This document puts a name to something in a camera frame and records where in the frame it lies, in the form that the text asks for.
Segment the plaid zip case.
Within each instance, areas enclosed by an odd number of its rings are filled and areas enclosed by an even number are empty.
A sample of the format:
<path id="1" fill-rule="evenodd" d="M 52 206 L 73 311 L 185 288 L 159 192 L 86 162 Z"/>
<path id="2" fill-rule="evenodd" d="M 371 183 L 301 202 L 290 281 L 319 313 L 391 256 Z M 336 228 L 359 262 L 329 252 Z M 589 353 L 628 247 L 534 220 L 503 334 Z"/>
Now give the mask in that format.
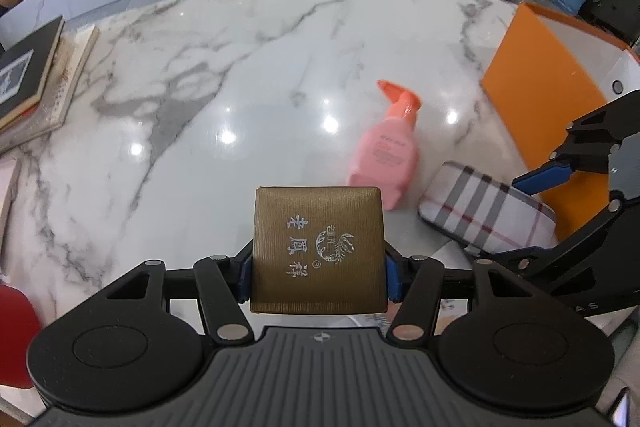
<path id="1" fill-rule="evenodd" d="M 420 198 L 418 215 L 433 228 L 485 254 L 554 245 L 555 213 L 488 174 L 446 161 Z"/>

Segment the brown gift box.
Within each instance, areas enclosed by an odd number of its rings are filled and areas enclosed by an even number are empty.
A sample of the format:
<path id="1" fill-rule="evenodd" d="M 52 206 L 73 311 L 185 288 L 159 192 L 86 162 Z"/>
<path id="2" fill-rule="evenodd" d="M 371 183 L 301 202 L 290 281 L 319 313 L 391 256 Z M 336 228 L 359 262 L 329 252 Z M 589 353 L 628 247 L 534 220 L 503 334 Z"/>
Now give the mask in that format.
<path id="1" fill-rule="evenodd" d="M 337 315 L 386 309 L 378 188 L 258 188 L 250 311 Z"/>

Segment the orange storage box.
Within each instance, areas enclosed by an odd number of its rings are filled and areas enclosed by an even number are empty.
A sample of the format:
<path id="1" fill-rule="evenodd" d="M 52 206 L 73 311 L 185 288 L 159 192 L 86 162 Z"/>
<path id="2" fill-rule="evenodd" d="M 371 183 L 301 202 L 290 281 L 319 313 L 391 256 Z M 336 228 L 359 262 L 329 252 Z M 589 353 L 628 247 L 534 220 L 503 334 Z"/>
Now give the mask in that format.
<path id="1" fill-rule="evenodd" d="M 577 142 L 639 130 L 639 59 L 575 17 L 521 3 L 482 80 L 528 169 L 578 129 Z"/>

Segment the pink spray bottle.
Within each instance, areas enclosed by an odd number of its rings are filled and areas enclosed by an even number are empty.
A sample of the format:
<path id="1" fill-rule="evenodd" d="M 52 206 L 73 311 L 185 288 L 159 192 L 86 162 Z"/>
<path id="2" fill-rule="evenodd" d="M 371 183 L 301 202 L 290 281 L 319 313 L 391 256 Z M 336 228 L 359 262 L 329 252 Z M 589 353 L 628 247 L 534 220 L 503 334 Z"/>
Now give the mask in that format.
<path id="1" fill-rule="evenodd" d="M 407 192 L 419 160 L 416 120 L 422 106 L 420 98 L 399 84 L 376 82 L 390 102 L 383 120 L 360 139 L 347 184 L 375 186 L 381 192 L 383 209 L 394 210 Z"/>

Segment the red cup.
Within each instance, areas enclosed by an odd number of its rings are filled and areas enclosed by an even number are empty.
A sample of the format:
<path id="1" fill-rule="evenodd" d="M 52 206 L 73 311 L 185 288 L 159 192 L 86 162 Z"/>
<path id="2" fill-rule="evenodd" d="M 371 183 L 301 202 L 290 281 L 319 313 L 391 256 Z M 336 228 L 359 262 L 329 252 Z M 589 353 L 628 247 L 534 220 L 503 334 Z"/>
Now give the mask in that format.
<path id="1" fill-rule="evenodd" d="M 38 315 L 18 289 L 0 287 L 0 379 L 2 386 L 29 389 L 27 350 L 40 332 Z"/>

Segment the beige book underneath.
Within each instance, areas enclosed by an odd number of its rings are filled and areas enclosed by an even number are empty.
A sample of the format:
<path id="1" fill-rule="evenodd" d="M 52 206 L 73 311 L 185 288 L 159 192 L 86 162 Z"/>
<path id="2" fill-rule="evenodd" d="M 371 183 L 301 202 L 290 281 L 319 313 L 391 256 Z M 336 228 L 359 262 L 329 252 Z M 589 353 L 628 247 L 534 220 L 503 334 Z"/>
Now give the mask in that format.
<path id="1" fill-rule="evenodd" d="M 39 103 L 1 130 L 2 154 L 63 126 L 99 33 L 91 24 L 62 35 Z"/>

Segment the black hardcover book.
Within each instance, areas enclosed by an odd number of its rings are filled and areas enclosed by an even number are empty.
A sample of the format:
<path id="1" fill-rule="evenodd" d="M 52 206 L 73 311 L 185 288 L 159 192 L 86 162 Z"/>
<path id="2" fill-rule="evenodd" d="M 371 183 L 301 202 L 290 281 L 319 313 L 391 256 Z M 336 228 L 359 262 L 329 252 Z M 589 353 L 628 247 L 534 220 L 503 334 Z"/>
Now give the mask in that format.
<path id="1" fill-rule="evenodd" d="M 1 128 L 40 102 L 64 24 L 58 16 L 3 53 Z"/>

